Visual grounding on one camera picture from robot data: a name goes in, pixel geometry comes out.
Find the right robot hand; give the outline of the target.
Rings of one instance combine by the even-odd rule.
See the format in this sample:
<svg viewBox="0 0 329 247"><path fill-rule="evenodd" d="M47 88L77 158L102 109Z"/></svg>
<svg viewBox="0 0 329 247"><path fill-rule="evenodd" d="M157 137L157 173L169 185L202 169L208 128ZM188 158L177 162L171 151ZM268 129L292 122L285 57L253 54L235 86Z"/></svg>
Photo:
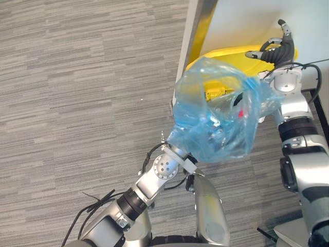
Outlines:
<svg viewBox="0 0 329 247"><path fill-rule="evenodd" d="M281 38L268 39L259 50L247 51L245 56L273 64L275 67L292 62L295 57L295 45L290 27L283 19L278 20L283 35Z"/></svg>

